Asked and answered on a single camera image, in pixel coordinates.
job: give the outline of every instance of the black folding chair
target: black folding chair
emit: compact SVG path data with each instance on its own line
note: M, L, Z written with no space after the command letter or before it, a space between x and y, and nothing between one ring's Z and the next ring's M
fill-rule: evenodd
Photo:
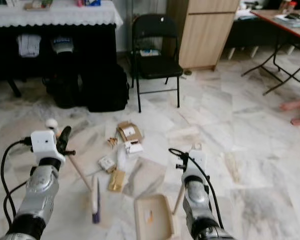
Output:
M150 37L164 37L175 39L174 56L140 56L137 54L137 40ZM179 77L183 74L183 69L179 65L179 45L175 22L168 16L162 14L141 15L133 22L132 26L132 88L134 87L134 77L138 93L139 113L141 112L141 94L150 94L167 91L177 91L177 100L180 107L180 85ZM139 74L144 79L166 78L167 84L170 77L177 77L177 88L158 91L140 92Z

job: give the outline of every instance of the white tile floor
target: white tile floor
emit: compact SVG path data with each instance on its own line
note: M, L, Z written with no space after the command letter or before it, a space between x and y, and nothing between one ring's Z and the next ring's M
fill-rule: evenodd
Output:
M40 79L17 82L23 93L15 98L6 82L0 82L0 162L5 148L13 141L44 128L47 118L60 126L71 125L70 145L86 175L97 172L101 184L102 222L91 224L88 191L69 162L60 172L60 190L54 212L42 239L113 240L136 239L133 199L141 193L165 193L173 207L180 187L181 172L169 147L189 150L204 143L206 172L215 187L227 231L238 240L300 240L300 126L289 123L300 112L281 112L280 103L300 98L300 85L291 81L267 96L262 93L276 84L263 71L241 73L260 63L269 51L254 59L237 52L232 60L222 59L215 72L194 71L181 80L181 108L176 93L141 96L142 113L137 112L135 89L130 90L126 109L90 113L83 107L59 109L45 92ZM282 53L279 61L296 68L300 54ZM170 79L168 88L173 88ZM148 91L164 88L164 79L143 80ZM115 134L117 123L129 120L144 136L144 152L127 162L123 193L106 190L109 176L99 171L97 159L115 156L105 143ZM141 174L136 164L145 164ZM34 156L26 147L16 147L6 165L6 179L12 188L29 176ZM19 206L24 189L13 197ZM7 231L0 181L0 237ZM183 209L178 211L179 238L191 239Z

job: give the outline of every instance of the black cable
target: black cable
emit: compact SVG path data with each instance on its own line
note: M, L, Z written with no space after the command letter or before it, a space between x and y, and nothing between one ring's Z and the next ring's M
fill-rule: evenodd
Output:
M11 145L9 145L8 148L5 150L3 158L2 158L2 163L1 163L1 180L2 180L3 188L5 190L6 195L9 195L9 192L10 192L9 189L8 189L8 186L6 185L5 177L4 177L4 166L5 166L6 157L7 157L8 153L9 153L9 150L12 147L14 147L17 144L22 144L22 143L23 143L23 140L20 140L20 141L16 141L16 142L12 143ZM15 217L16 210L15 210L15 205L14 205L13 199L11 198L11 196L9 196L8 199L9 199L10 204L11 204L13 216Z
M4 214L5 214L5 216L6 216L6 219L7 219L8 222L9 222L9 227L11 227L12 221L11 221L10 215L9 215L9 213L8 213L8 210L7 210L7 202L8 202L8 199L9 199L9 198L12 198L11 194L12 194L13 192L15 192L17 189L19 189L20 187L24 186L24 185L26 184L26 182L27 182L27 181L25 181L25 182L21 183L20 185L18 185L17 187L13 188L13 189L9 192L9 194L6 195L5 198L4 198L3 209L4 209Z
M173 148L171 148L171 149L169 148L169 152L176 155L176 156L178 156L178 157L180 157L182 160L186 159L186 158L190 159L194 163L194 165L200 170L200 172L203 174L203 176L206 179L206 181L208 182L209 187L210 187L211 192L212 192L213 200L214 200L214 203L215 203L215 210L216 210L216 214L218 216L218 221L219 221L220 228L224 229L222 219L221 219L218 200L216 199L214 188L213 188L212 183L210 182L210 179L208 178L208 176L205 174L205 172L202 170L202 168L199 166L199 164L197 164L196 161L189 156L189 153L182 152L178 149L173 149Z

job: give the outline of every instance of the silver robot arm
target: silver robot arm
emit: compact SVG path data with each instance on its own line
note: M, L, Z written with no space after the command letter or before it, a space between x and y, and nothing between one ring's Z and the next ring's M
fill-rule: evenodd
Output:
M183 169L182 184L185 186L183 208L186 213L186 224L194 240L234 240L216 222L209 199L209 187L204 175L198 167L190 161L191 157L204 169L205 159L202 151L191 150L188 154L176 149L169 151L183 160L183 165L177 164L177 168Z
M48 224L53 202L59 190L58 175L65 163L66 146L71 128L66 127L58 141L52 130L31 134L33 153L38 167L32 169L26 183L26 195L7 234L1 240L39 240Z

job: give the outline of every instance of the chair seat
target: chair seat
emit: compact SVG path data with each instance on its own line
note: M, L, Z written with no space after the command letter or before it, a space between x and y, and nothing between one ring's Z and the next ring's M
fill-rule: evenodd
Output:
M174 59L161 55L139 56L138 69L144 79L179 77L183 74L183 69Z

